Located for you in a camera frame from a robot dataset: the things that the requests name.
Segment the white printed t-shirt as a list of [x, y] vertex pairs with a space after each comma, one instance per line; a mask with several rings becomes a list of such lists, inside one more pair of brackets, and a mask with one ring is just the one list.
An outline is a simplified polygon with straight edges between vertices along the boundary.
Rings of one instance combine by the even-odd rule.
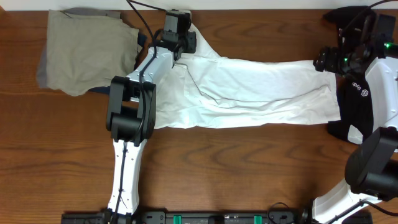
[[237, 128], [340, 119], [336, 78], [309, 60], [253, 62], [220, 56], [202, 34], [157, 83], [155, 127]]

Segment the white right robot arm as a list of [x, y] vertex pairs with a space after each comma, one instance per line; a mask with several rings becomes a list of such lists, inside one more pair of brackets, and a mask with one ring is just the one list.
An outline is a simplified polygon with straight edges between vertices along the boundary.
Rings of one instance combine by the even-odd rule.
[[351, 54], [344, 65], [360, 68], [354, 80], [338, 89], [342, 118], [328, 125], [330, 134], [358, 145], [349, 156], [345, 176], [328, 193], [315, 198], [302, 223], [372, 223], [367, 213], [397, 197], [397, 45], [386, 42], [369, 59]]

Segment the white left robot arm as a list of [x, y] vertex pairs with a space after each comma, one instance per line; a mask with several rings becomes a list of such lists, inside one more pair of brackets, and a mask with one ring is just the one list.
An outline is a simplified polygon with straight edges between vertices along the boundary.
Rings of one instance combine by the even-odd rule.
[[196, 33], [161, 35], [149, 47], [146, 58], [126, 77], [111, 80], [106, 128], [113, 139], [115, 162], [113, 191], [105, 223], [131, 223], [139, 205], [142, 154], [152, 136], [156, 117], [156, 82], [169, 73], [183, 53], [193, 54]]

